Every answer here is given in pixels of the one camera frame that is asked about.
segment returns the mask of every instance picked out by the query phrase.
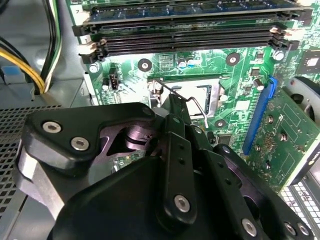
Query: electronic component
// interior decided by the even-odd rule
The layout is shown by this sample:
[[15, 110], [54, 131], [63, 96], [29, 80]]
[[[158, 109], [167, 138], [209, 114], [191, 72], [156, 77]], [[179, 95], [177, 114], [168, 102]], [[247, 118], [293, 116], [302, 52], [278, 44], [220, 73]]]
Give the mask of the electronic component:
[[177, 63], [178, 63], [178, 67], [181, 69], [185, 69], [187, 67], [187, 62], [184, 58], [179, 58]]
[[260, 74], [260, 68], [258, 68], [258, 67], [253, 67], [253, 68], [251, 69], [250, 76], [256, 77], [256, 76], [259, 76], [259, 74]]
[[276, 50], [276, 51], [273, 52], [272, 58], [274, 60], [276, 60], [277, 62], [279, 62], [279, 61], [281, 61], [281, 60], [283, 60], [285, 58], [285, 54], [281, 50]]
[[253, 85], [255, 86], [255, 88], [261, 92], [263, 89], [265, 89], [265, 85], [260, 81], [259, 78], [256, 78], [253, 80]]
[[212, 145], [216, 144], [217, 139], [216, 139], [213, 131], [208, 131], [206, 133], [206, 137], [208, 138], [210, 144], [212, 144]]
[[244, 155], [246, 156], [248, 156], [250, 153], [259, 125], [262, 121], [264, 112], [267, 108], [269, 99], [272, 99], [272, 97], [274, 96], [277, 85], [278, 85], [278, 81], [274, 77], [269, 76], [269, 78], [270, 78], [270, 82], [268, 83], [268, 86], [260, 94], [249, 129], [246, 133], [246, 136], [243, 142], [242, 150]]
[[79, 20], [83, 20], [83, 24], [93, 25], [96, 23], [121, 23], [130, 22], [131, 19], [135, 21], [150, 21], [152, 18], [155, 20], [169, 20], [169, 19], [185, 19], [190, 17], [201, 18], [201, 17], [219, 17], [221, 12], [227, 12], [229, 16], [238, 15], [253, 15], [268, 13], [272, 10], [274, 13], [286, 11], [288, 16], [293, 11], [302, 11], [307, 9], [298, 5], [294, 2], [288, 2], [285, 0], [277, 1], [254, 1], [248, 0], [244, 2], [230, 2], [229, 0], [223, 0], [216, 3], [201, 3], [201, 4], [189, 4], [189, 3], [175, 3], [175, 2], [162, 2], [162, 1], [144, 1], [144, 2], [130, 2], [128, 4], [121, 4], [121, 2], [111, 3], [106, 5], [96, 4], [92, 7], [92, 4], [88, 6], [88, 10], [92, 12], [89, 20], [85, 21], [85, 17], [78, 17]]
[[[281, 43], [286, 34], [284, 30], [287, 27], [279, 22], [246, 23], [242, 24], [241, 27], [230, 24], [194, 28], [193, 24], [198, 23], [195, 19], [190, 19], [189, 25], [181, 28], [181, 25], [187, 24], [185, 19], [181, 22], [174, 21], [173, 24], [168, 22], [168, 26], [165, 23], [158, 26], [150, 20], [143, 22], [143, 25], [138, 28], [139, 31], [133, 31], [132, 29], [137, 29], [138, 25], [142, 23], [133, 22], [132, 28], [128, 26], [127, 22], [123, 26], [121, 26], [122, 23], [119, 23], [112, 27], [112, 24], [110, 23], [107, 26], [109, 32], [106, 32], [105, 27], [96, 27], [95, 36], [91, 37], [97, 43], [96, 54], [101, 61], [105, 57], [130, 54], [190, 52], [243, 47], [271, 46], [277, 49], [288, 47]], [[74, 32], [88, 34], [90, 29], [86, 28]], [[236, 52], [234, 52], [234, 56], [229, 58], [226, 61], [230, 66], [235, 66], [240, 61], [240, 55], [237, 55]], [[186, 63], [193, 67], [195, 60], [188, 61], [186, 59]]]
[[290, 45], [289, 45], [289, 51], [295, 51], [298, 50], [300, 46], [300, 41], [290, 41]]
[[245, 86], [245, 87], [244, 87], [244, 90], [245, 90], [246, 92], [251, 92], [252, 87], [251, 87], [251, 86]]
[[217, 143], [218, 143], [218, 144], [230, 145], [231, 137], [232, 137], [231, 134], [221, 134], [221, 135], [218, 135]]
[[138, 69], [142, 72], [149, 72], [152, 68], [152, 62], [149, 59], [142, 58], [138, 62]]
[[223, 119], [220, 119], [214, 123], [214, 126], [217, 128], [223, 128], [227, 125], [227, 122]]
[[104, 91], [108, 91], [109, 90], [109, 79], [106, 78], [106, 77], [102, 80], [102, 89]]
[[303, 26], [309, 26], [312, 23], [312, 14], [313, 9], [305, 9], [303, 12], [301, 12], [301, 15], [299, 16], [298, 20], [303, 22]]
[[189, 68], [193, 68], [193, 67], [196, 65], [193, 57], [187, 57], [187, 58], [186, 58], [186, 64], [187, 64], [187, 66], [188, 66]]
[[232, 66], [232, 67], [237, 65], [240, 62], [240, 54], [237, 52], [230, 53], [226, 57], [225, 62], [227, 65]]
[[[280, 87], [269, 100], [263, 119], [253, 143], [260, 151], [253, 147], [247, 163], [278, 193], [301, 181], [317, 160], [320, 129]], [[296, 179], [305, 166], [308, 169]]]
[[320, 72], [320, 49], [305, 51], [296, 74], [314, 74]]
[[[194, 97], [200, 104], [204, 113], [208, 118], [212, 118], [218, 107], [219, 93], [220, 93], [220, 78], [214, 77], [199, 77], [199, 78], [184, 78], [181, 76], [175, 81], [167, 81], [164, 79], [163, 83], [188, 99]], [[161, 102], [163, 103], [168, 97], [170, 91], [168, 89], [163, 90], [161, 95]], [[202, 119], [199, 108], [193, 101], [187, 102], [188, 112], [191, 119]]]
[[119, 87], [118, 73], [115, 67], [110, 68], [109, 70], [109, 80], [113, 90], [117, 90]]
[[257, 52], [255, 55], [255, 59], [263, 59], [264, 58], [264, 53], [263, 52]]

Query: screw hole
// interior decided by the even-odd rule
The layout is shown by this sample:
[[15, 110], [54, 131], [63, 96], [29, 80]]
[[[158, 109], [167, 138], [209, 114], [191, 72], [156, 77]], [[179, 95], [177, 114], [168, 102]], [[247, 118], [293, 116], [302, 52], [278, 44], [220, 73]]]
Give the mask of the screw hole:
[[181, 165], [186, 165], [186, 161], [183, 160], [182, 158], [179, 158], [179, 163], [180, 163]]
[[81, 147], [83, 147], [85, 145], [85, 143], [83, 141], [80, 141], [80, 140], [76, 141], [75, 143], [77, 145], [81, 146]]
[[224, 181], [226, 184], [231, 185], [231, 181], [228, 178], [226, 178]]

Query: motherboard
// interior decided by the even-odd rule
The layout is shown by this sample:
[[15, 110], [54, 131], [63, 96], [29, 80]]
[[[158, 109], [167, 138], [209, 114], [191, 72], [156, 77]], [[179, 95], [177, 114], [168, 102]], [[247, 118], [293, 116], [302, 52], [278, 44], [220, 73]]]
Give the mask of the motherboard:
[[[317, 125], [282, 87], [295, 76], [320, 81], [319, 0], [66, 2], [94, 105], [158, 107], [161, 99], [149, 83], [160, 78], [197, 99], [207, 125], [194, 104], [188, 111], [212, 145], [229, 145], [276, 192], [292, 183], [308, 149], [318, 148]], [[271, 78], [277, 80], [275, 93], [248, 136]], [[274, 124], [266, 120], [270, 116]], [[284, 129], [285, 141], [278, 134]], [[250, 150], [244, 153], [248, 137]], [[113, 159], [113, 171], [143, 155]]]

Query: metal mesh panel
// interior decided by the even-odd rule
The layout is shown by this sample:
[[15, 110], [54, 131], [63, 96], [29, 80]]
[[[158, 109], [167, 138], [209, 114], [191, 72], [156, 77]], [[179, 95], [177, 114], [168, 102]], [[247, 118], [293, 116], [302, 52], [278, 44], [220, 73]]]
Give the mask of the metal mesh panel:
[[26, 117], [33, 112], [57, 109], [60, 106], [39, 106], [0, 109], [0, 219], [15, 196], [16, 185], [11, 171], [17, 156]]
[[319, 203], [310, 194], [306, 186], [299, 182], [297, 185], [285, 187], [280, 193], [286, 204], [308, 225], [315, 235], [314, 240], [320, 236], [320, 210]]

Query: green circuit board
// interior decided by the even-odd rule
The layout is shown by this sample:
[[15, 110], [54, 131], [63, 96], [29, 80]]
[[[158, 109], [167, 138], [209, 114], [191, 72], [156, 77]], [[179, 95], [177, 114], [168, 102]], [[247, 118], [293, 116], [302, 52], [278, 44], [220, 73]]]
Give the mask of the green circuit board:
[[319, 143], [320, 130], [315, 122], [278, 87], [264, 112], [247, 163], [278, 193], [307, 158], [313, 158]]
[[[240, 153], [247, 129], [250, 123], [252, 111], [259, 98], [252, 84], [253, 77], [250, 71], [254, 67], [260, 68], [259, 79], [266, 83], [268, 75], [273, 72], [275, 61], [270, 58], [272, 49], [270, 47], [258, 48], [231, 48], [185, 53], [168, 54], [144, 54], [137, 56], [110, 57], [100, 64], [102, 72], [91, 73], [93, 88], [98, 103], [120, 104], [128, 102], [142, 102], [149, 105], [149, 91], [147, 79], [149, 76], [158, 76], [166, 79], [168, 76], [192, 77], [213, 76], [224, 74], [229, 79], [221, 79], [220, 85], [225, 89], [227, 101], [216, 110], [214, 117], [208, 120], [209, 128], [205, 129], [202, 119], [196, 119], [194, 124], [205, 131], [213, 131], [217, 135], [232, 135], [230, 146]], [[264, 53], [264, 60], [256, 60], [257, 53]], [[226, 64], [226, 57], [231, 53], [241, 55], [240, 62], [236, 66]], [[192, 57], [199, 59], [199, 66], [187, 67], [183, 70], [177, 68], [177, 60]], [[140, 59], [149, 59], [152, 62], [152, 71], [142, 72], [138, 69]], [[119, 89], [116, 91], [102, 90], [103, 78], [108, 75], [110, 65], [115, 64], [120, 79]], [[217, 126], [217, 121], [223, 121], [223, 126]]]
[[[69, 6], [73, 5], [70, 1], [72, 2], [72, 0], [67, 0]], [[83, 0], [81, 2], [83, 7], [86, 8], [89, 5], [105, 3], [106, 1]], [[315, 83], [320, 82], [319, 71], [310, 70], [310, 68], [305, 66], [306, 60], [313, 58], [313, 53], [310, 53], [310, 51], [320, 49], [320, 1], [314, 0], [311, 7], [313, 8], [312, 21], [309, 24], [297, 20], [282, 22], [282, 24], [288, 27], [285, 38], [290, 41], [299, 41], [299, 46], [296, 50], [284, 51], [284, 58], [280, 61], [275, 60], [275, 52], [271, 47], [245, 47], [111, 56], [106, 58], [105, 61], [96, 62], [94, 71], [91, 71], [91, 65], [88, 64], [87, 72], [94, 91], [92, 93], [95, 99], [94, 103], [96, 105], [108, 105], [141, 102], [150, 106], [150, 92], [147, 86], [149, 78], [161, 77], [167, 79], [176, 77], [176, 81], [178, 82], [187, 77], [228, 76], [228, 78], [225, 77], [225, 79], [220, 79], [219, 81], [220, 86], [225, 90], [224, 95], [227, 96], [227, 99], [219, 104], [214, 116], [208, 119], [209, 127], [205, 128], [204, 121], [201, 118], [193, 119], [192, 122], [206, 132], [213, 131], [215, 136], [227, 136], [227, 142], [225, 143], [229, 144], [231, 148], [247, 160], [248, 158], [243, 155], [242, 146], [260, 96], [260, 92], [253, 85], [253, 79], [259, 78], [262, 83], [266, 84], [269, 80], [268, 76], [272, 75], [278, 80], [279, 86], [284, 86], [294, 76], [304, 76]], [[271, 21], [257, 20], [256, 22], [269, 23]], [[234, 24], [244, 24], [244, 22], [215, 22], [210, 24], [210, 26]], [[97, 37], [99, 37], [99, 35], [92, 35], [91, 39]], [[238, 53], [240, 55], [240, 60], [235, 66], [230, 66], [226, 62], [228, 55], [231, 53]], [[258, 59], [257, 55], [261, 53], [263, 57]], [[150, 60], [152, 68], [148, 72], [139, 69], [138, 64], [141, 59]], [[178, 63], [179, 59], [192, 59], [193, 62], [192, 65], [187, 65], [182, 69]], [[111, 68], [115, 68], [118, 74], [120, 84], [117, 90], [112, 90], [111, 88], [107, 90], [103, 89], [104, 80], [108, 78]], [[253, 69], [258, 69], [258, 73], [255, 76], [252, 76]], [[287, 101], [284, 99], [285, 98], [279, 97], [277, 101]], [[265, 141], [267, 136], [259, 132], [256, 139], [256, 141]], [[291, 148], [291, 151], [298, 152], [295, 146], [292, 145]], [[273, 156], [282, 154], [278, 151], [281, 150], [277, 148], [276, 151], [272, 153]], [[252, 149], [251, 152], [251, 160], [248, 161], [248, 163], [253, 166], [253, 162], [256, 161], [254, 170], [261, 177], [269, 181], [270, 185], [274, 186], [273, 189], [278, 192], [287, 183], [293, 169], [287, 171], [285, 176], [281, 177], [281, 181], [276, 180], [279, 177], [270, 181], [271, 177], [276, 176], [277, 171], [280, 170], [280, 163], [278, 165], [275, 164], [272, 168], [274, 174], [268, 175], [265, 172], [265, 157], [267, 157], [267, 155], [260, 155], [258, 157], [258, 153], [255, 152], [254, 149]], [[143, 152], [136, 153], [135, 156], [132, 155], [121, 159], [115, 158], [113, 161], [121, 168], [137, 159], [138, 155], [142, 157]]]

